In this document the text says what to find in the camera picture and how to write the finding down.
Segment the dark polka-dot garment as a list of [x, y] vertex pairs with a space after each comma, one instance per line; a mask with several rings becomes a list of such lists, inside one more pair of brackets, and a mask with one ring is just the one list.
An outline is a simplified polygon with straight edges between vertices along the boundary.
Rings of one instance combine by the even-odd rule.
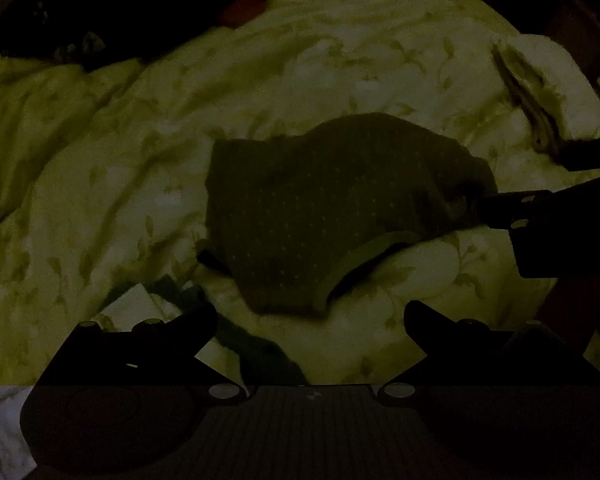
[[219, 140], [199, 261], [260, 315], [321, 318], [402, 250], [483, 226], [489, 164], [457, 140], [382, 113], [301, 136]]

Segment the small red object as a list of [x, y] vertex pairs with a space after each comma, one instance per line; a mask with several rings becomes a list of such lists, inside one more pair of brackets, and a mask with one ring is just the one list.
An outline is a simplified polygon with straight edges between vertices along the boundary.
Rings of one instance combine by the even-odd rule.
[[223, 14], [223, 25], [235, 29], [242, 27], [263, 14], [266, 2], [263, 0], [238, 0]]

